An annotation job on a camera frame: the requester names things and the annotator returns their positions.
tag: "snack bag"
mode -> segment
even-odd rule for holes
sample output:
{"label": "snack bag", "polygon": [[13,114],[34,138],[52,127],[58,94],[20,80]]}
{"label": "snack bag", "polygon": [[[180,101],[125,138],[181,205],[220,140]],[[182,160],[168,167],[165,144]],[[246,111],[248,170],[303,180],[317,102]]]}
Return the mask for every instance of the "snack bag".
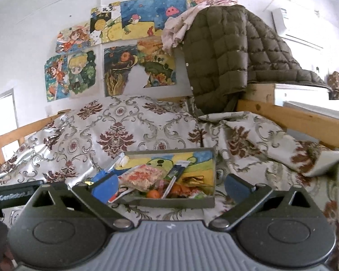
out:
{"label": "snack bag", "polygon": [[118,178],[123,185],[147,192],[149,188],[156,181],[162,179],[164,175],[166,175],[164,170],[144,164],[129,169]]}

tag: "floral blanket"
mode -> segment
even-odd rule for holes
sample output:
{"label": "floral blanket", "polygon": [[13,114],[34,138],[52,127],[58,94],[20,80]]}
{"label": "floral blanket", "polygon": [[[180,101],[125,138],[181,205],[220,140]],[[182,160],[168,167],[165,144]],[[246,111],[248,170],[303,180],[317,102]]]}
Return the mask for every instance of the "floral blanket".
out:
{"label": "floral blanket", "polygon": [[[122,151],[214,147],[217,188],[212,209],[145,208],[111,204],[137,223],[140,219],[202,219],[206,223],[235,204],[223,180],[234,173],[249,183],[278,190],[301,184],[334,227],[337,246],[329,261],[339,270],[339,152],[299,142],[280,127],[250,112],[195,117],[192,103],[169,103],[145,96],[117,96],[71,111],[31,136],[0,166],[0,186],[33,180],[73,186],[93,177]],[[11,226],[22,207],[6,209]]]}

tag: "metal screw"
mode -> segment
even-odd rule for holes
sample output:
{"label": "metal screw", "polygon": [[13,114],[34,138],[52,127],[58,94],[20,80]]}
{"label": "metal screw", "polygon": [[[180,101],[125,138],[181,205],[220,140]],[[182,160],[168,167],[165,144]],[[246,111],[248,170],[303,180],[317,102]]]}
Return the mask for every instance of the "metal screw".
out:
{"label": "metal screw", "polygon": [[132,222],[128,219],[117,219],[113,222],[113,225],[117,228],[128,228],[132,225]]}
{"label": "metal screw", "polygon": [[218,229],[225,229],[230,226],[230,223],[225,219],[219,218],[219,219],[213,220],[211,222],[211,225]]}

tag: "window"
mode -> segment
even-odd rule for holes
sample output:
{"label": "window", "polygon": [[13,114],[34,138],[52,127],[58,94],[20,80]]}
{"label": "window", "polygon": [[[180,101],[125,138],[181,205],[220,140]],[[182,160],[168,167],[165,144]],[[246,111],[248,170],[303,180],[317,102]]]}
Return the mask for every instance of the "window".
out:
{"label": "window", "polygon": [[[0,95],[0,136],[18,128],[18,121],[16,118],[14,93],[11,89],[6,93]],[[10,157],[19,148],[19,142],[14,141],[2,148],[5,160],[9,160]]]}

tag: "toothpaste tube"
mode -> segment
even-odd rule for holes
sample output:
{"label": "toothpaste tube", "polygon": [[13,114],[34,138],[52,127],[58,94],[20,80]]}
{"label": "toothpaste tube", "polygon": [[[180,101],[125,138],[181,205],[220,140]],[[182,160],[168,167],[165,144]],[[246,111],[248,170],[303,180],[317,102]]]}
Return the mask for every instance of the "toothpaste tube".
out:
{"label": "toothpaste tube", "polygon": [[184,160],[178,161],[168,172],[167,176],[165,177],[165,180],[171,181],[173,177],[176,177],[176,180],[178,180],[190,163],[191,163],[190,161]]}
{"label": "toothpaste tube", "polygon": [[167,189],[165,190],[165,193],[161,196],[161,199],[165,199],[167,197],[176,180],[181,177],[181,175],[190,163],[190,161],[180,160],[172,167],[172,169],[165,177],[165,180],[170,181],[170,184],[167,186]]}

